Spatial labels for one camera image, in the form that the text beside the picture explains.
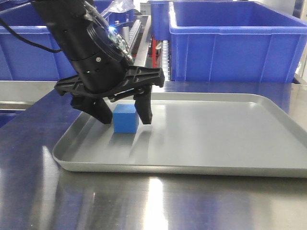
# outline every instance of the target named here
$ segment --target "silver tray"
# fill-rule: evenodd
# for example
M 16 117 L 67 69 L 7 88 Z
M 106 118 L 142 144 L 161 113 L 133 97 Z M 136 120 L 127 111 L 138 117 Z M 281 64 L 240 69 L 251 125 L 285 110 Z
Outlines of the silver tray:
M 136 134 L 81 113 L 53 157 L 69 171 L 307 177 L 307 132 L 265 97 L 161 92 L 152 110 Z

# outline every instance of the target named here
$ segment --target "blue storage crate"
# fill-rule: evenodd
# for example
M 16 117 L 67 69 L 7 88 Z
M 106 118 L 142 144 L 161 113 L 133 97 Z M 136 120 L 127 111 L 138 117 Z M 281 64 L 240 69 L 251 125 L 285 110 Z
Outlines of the blue storage crate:
M 253 1 L 169 7 L 172 80 L 292 82 L 306 22 Z
M 97 0 L 94 4 L 98 11 L 102 12 L 110 2 Z M 52 34 L 30 3 L 0 11 L 0 17 L 26 39 L 52 49 L 59 49 Z M 57 81 L 73 75 L 76 75 L 76 72 L 63 52 L 52 54 L 30 46 L 0 26 L 0 80 Z
M 104 10 L 111 4 L 112 1 L 113 0 L 95 0 L 95 5 L 99 4 L 99 8 Z M 120 23 L 132 22 L 134 18 L 134 10 L 132 9 L 125 13 L 108 12 L 106 15 L 104 15 L 104 17 L 107 19 L 110 25 L 115 25 L 116 21 L 119 21 Z
M 156 40 L 170 40 L 168 19 L 168 3 L 174 0 L 150 0 L 151 16 L 152 16 L 152 34 Z

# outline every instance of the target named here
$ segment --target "foam block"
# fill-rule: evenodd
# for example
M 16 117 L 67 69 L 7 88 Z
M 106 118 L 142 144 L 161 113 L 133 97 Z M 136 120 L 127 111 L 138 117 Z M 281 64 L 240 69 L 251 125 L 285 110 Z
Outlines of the foam block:
M 118 104 L 113 111 L 115 133 L 136 133 L 139 126 L 139 115 L 134 104 Z

